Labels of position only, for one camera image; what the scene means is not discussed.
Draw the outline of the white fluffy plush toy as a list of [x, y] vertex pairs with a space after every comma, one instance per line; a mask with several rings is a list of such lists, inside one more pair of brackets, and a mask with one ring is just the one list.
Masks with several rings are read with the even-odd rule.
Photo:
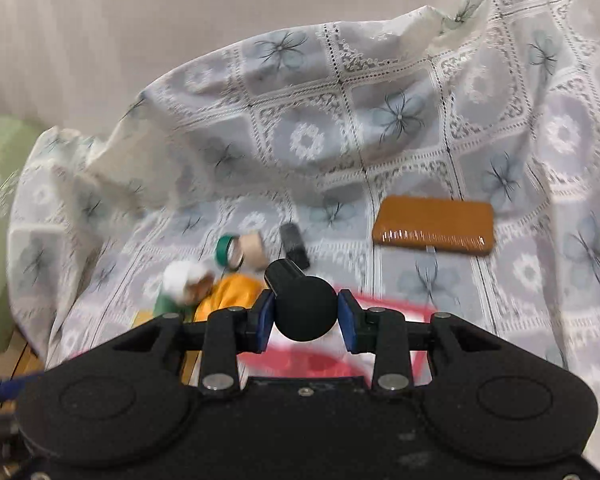
[[195, 307], [211, 294], [214, 271], [203, 262], [173, 261], [163, 271], [162, 292], [181, 307]]

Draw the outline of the green plush toy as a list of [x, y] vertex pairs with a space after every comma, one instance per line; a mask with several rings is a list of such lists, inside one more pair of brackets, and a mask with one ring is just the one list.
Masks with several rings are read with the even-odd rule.
[[159, 292], [152, 316], [158, 318], [165, 314], [178, 314], [185, 322], [192, 322], [194, 318], [194, 308], [185, 304], [178, 304], [165, 292]]

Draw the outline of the beige tape roll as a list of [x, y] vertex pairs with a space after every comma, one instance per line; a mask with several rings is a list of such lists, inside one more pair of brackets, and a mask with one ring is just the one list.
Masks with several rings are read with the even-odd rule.
[[259, 231], [234, 235], [230, 238], [228, 267], [238, 270], [243, 266], [253, 271], [263, 271], [268, 266], [268, 255]]

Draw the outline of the beige sponge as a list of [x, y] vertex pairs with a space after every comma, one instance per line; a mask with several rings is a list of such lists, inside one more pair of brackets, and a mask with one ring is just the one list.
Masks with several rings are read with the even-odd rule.
[[264, 271], [264, 280], [275, 298], [275, 325], [286, 338], [312, 341], [336, 324], [337, 294], [326, 281], [307, 276], [288, 259], [273, 261]]

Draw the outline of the dark grey hotel bottle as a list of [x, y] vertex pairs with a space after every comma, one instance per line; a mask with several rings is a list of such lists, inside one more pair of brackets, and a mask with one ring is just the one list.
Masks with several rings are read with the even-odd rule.
[[279, 227], [279, 235], [286, 258], [301, 270], [308, 270], [310, 260], [298, 226], [294, 222], [283, 223]]

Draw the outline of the green tape roll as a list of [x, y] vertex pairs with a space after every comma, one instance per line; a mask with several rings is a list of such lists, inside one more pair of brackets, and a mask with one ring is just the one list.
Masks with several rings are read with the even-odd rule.
[[224, 234], [216, 243], [215, 259], [222, 268], [236, 270], [242, 265], [242, 250], [239, 246], [239, 237], [234, 234]]

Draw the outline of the red and green product box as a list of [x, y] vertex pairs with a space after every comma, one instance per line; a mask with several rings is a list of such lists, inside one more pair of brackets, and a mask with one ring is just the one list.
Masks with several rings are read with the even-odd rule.
[[[403, 300], [376, 298], [356, 292], [353, 294], [363, 309], [388, 308], [402, 312], [408, 322], [428, 322], [434, 308], [410, 304]], [[418, 382], [428, 377], [425, 372], [426, 354], [411, 351], [413, 376]], [[265, 352], [242, 353], [237, 357], [240, 380], [247, 377], [292, 377], [329, 378], [364, 376], [370, 383], [375, 356], [371, 353], [351, 354], [347, 352], [338, 324], [325, 335], [314, 341], [294, 342], [273, 327]]]

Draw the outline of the gold cardboard box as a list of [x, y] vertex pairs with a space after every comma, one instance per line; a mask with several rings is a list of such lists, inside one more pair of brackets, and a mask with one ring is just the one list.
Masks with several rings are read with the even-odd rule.
[[145, 323], [151, 321], [153, 318], [154, 318], [154, 312], [152, 312], [152, 311], [148, 311], [148, 310], [138, 311], [137, 315], [135, 315], [132, 326], [133, 327], [140, 326], [142, 324], [145, 324]]

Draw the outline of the orange leather case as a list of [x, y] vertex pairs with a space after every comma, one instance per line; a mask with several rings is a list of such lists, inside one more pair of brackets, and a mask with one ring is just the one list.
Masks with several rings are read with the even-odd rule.
[[390, 195], [372, 229], [375, 245], [489, 255], [495, 245], [494, 210], [471, 200]]

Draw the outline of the grey floral lace tablecloth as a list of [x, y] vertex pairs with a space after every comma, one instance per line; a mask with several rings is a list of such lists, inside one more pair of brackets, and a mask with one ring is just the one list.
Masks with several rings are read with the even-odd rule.
[[[494, 210], [489, 255], [375, 245], [390, 195]], [[56, 364], [123, 332], [172, 259], [296, 222], [314, 272], [449, 311], [600, 382], [600, 0], [463, 0], [268, 32], [146, 87], [21, 174], [12, 314]]]

